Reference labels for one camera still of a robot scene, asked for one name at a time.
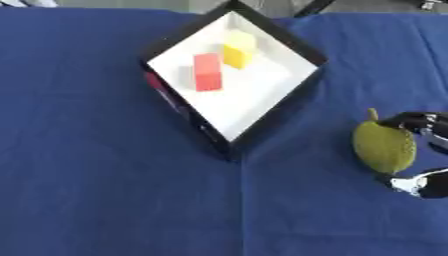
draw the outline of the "blue fabric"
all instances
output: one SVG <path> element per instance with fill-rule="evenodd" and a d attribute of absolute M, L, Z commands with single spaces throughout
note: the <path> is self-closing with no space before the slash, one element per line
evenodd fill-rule
<path fill-rule="evenodd" d="M 0 9 L 0 255 L 448 253 L 448 201 L 383 188 L 350 147 L 368 107 L 448 109 L 448 17 L 282 20 L 330 61 L 239 164 L 215 158 L 137 63 L 193 18 Z M 410 173 L 448 164 L 420 146 Z"/>

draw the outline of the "pink block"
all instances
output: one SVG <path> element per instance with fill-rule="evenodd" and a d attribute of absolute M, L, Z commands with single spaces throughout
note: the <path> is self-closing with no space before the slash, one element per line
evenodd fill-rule
<path fill-rule="evenodd" d="M 196 91 L 221 89 L 221 66 L 218 54 L 206 53 L 194 56 L 194 76 Z"/>

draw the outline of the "robotic hand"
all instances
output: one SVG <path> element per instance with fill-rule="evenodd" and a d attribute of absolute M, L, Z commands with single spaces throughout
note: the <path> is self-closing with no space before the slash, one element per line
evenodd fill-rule
<path fill-rule="evenodd" d="M 381 120 L 379 124 L 395 129 L 406 129 L 421 135 L 433 150 L 448 155 L 448 113 L 404 112 Z M 388 174 L 378 174 L 377 178 L 388 187 L 407 192 L 412 196 L 448 197 L 448 167 L 426 170 L 411 178 L 399 178 Z"/>

